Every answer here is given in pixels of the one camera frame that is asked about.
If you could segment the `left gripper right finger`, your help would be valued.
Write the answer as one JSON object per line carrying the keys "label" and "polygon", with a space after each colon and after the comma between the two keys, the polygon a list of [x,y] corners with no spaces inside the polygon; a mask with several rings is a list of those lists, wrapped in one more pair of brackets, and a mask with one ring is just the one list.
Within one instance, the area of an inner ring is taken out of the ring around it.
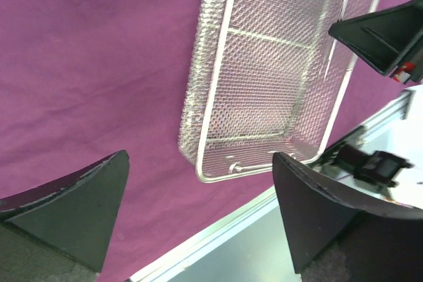
{"label": "left gripper right finger", "polygon": [[285,153],[273,155],[272,175],[303,281],[422,280],[422,210],[367,195]]}

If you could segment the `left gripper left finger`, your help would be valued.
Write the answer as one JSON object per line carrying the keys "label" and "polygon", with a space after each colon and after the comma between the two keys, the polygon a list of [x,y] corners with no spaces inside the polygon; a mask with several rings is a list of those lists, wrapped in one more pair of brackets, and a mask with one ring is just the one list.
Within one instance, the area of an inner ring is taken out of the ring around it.
{"label": "left gripper left finger", "polygon": [[1,280],[96,281],[129,170],[122,150],[1,198]]}

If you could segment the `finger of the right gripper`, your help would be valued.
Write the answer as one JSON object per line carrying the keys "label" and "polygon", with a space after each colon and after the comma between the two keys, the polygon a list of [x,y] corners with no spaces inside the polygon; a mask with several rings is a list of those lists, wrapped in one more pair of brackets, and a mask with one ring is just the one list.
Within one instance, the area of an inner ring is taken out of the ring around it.
{"label": "finger of the right gripper", "polygon": [[335,34],[380,75],[422,75],[422,0],[343,20]]}

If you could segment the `metal mesh instrument tray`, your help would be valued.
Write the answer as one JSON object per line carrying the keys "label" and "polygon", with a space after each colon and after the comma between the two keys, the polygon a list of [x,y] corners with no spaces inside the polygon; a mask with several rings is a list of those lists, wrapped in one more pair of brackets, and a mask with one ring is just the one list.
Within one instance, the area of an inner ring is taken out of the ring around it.
{"label": "metal mesh instrument tray", "polygon": [[[342,0],[202,0],[179,135],[201,182],[268,172],[325,150],[356,56],[339,42]],[[344,20],[379,0],[349,0]]]}

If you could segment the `purple cloth wrap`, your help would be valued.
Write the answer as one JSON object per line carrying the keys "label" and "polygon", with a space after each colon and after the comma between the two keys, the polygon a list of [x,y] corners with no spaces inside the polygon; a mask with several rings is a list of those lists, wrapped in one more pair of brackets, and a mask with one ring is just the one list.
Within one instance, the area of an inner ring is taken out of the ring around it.
{"label": "purple cloth wrap", "polygon": [[[126,280],[272,183],[201,182],[180,152],[201,1],[1,0],[1,194],[129,154],[100,281]],[[401,89],[357,58],[327,145]]]}

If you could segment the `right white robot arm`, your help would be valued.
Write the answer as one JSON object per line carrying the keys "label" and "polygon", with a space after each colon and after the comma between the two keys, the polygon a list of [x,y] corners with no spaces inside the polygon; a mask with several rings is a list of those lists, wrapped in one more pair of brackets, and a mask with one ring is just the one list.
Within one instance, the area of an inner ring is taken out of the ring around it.
{"label": "right white robot arm", "polygon": [[[422,0],[334,23],[329,35],[376,73],[402,84],[422,80]],[[326,159],[384,200],[422,208],[422,167],[392,153],[368,155],[338,142]]]}

